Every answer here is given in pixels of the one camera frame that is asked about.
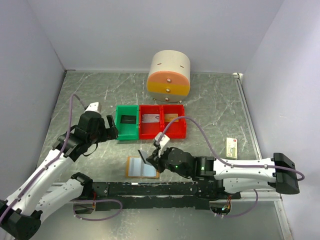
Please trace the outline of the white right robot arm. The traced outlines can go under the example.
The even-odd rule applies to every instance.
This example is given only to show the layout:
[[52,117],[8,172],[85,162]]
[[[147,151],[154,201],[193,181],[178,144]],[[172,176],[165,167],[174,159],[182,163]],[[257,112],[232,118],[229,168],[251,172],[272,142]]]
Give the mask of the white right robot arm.
[[279,194],[300,193],[294,163],[282,153],[259,160],[219,160],[213,156],[193,156],[177,147],[156,148],[143,156],[145,164],[159,173],[169,170],[194,182],[212,182],[218,199],[246,190],[271,189]]

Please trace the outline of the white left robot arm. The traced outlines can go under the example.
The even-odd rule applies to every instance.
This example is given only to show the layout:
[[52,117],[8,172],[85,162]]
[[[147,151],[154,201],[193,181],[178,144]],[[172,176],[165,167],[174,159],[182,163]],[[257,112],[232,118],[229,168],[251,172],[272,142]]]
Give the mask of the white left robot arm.
[[115,140],[118,130],[112,115],[103,118],[98,111],[85,111],[78,124],[68,128],[53,144],[45,160],[14,193],[0,202],[0,227],[17,240],[29,240],[45,218],[73,199],[90,200],[93,180],[73,174],[62,187],[47,194],[57,177],[88,149]]

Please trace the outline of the silver card with black stripe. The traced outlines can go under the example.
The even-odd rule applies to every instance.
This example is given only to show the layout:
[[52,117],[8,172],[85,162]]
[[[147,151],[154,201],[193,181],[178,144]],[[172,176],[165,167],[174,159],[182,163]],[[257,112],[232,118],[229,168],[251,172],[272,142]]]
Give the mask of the silver card with black stripe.
[[142,115],[142,123],[159,123],[160,122],[160,115],[159,114],[143,114]]

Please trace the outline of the tan leather card holder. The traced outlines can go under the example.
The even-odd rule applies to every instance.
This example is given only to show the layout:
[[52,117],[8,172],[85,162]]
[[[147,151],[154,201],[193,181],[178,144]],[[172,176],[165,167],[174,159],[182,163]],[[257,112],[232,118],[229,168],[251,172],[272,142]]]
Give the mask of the tan leather card holder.
[[126,162],[126,178],[158,179],[159,172],[151,165],[143,162],[139,156],[129,156]]

